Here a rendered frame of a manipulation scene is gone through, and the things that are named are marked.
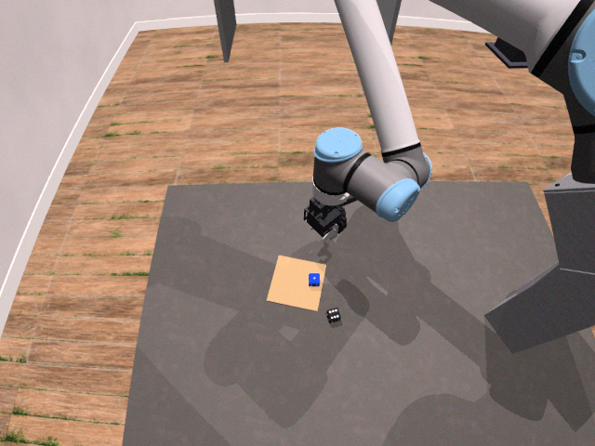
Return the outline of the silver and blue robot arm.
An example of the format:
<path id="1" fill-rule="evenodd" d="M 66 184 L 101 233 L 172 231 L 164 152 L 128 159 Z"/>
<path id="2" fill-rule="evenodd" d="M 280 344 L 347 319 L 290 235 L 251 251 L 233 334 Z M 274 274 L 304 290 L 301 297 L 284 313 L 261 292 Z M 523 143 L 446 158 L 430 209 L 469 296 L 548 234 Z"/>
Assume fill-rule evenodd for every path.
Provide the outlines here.
<path id="1" fill-rule="evenodd" d="M 431 162 L 417 137 L 377 1 L 334 1 L 384 163 L 362 150 L 355 132 L 326 130 L 313 152 L 312 195 L 337 208 L 359 201 L 395 222 L 429 182 Z M 575 135 L 573 180 L 595 184 L 595 0 L 429 1 L 520 49 L 528 72 L 563 94 Z"/>

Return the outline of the black die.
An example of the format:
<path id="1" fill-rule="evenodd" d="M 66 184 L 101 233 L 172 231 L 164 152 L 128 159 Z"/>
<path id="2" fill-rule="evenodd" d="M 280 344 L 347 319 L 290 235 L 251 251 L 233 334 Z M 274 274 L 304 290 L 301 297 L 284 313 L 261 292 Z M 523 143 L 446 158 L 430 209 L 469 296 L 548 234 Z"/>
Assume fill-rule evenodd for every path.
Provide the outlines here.
<path id="1" fill-rule="evenodd" d="M 338 311 L 338 308 L 329 309 L 326 312 L 326 316 L 327 316 L 327 319 L 328 319 L 329 323 L 339 321 L 340 318 L 341 318 L 340 317 L 340 314 L 339 314 L 339 311 Z"/>

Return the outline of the tan flat mat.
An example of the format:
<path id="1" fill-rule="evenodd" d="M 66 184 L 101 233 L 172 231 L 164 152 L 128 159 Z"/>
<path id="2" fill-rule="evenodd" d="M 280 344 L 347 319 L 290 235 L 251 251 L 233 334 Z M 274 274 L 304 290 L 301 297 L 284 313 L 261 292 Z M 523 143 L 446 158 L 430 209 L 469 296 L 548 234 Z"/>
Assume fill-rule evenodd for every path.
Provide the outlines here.
<path id="1" fill-rule="evenodd" d="M 279 256 L 267 301 L 318 310 L 325 264 Z M 320 286 L 309 287 L 309 273 L 320 273 Z"/>

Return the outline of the blue die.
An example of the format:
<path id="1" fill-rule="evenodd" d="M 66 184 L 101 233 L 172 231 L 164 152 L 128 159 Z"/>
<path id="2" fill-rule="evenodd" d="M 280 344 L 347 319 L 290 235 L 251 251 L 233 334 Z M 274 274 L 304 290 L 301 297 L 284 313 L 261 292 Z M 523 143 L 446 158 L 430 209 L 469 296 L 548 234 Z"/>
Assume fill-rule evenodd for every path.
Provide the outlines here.
<path id="1" fill-rule="evenodd" d="M 309 287 L 320 286 L 320 273 L 309 273 Z"/>

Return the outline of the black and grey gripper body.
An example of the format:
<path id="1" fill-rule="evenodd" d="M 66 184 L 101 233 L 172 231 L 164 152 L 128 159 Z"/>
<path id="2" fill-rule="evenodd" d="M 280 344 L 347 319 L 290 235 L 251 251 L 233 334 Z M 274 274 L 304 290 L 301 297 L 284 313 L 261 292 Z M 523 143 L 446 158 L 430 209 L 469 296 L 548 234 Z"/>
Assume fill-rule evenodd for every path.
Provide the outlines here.
<path id="1" fill-rule="evenodd" d="M 342 219 L 342 216 L 346 216 L 345 208 L 343 206 L 337 208 L 337 206 L 322 204 L 313 196 L 310 199 L 310 205 L 304 209 L 304 221 L 307 219 L 307 223 L 323 238 Z"/>

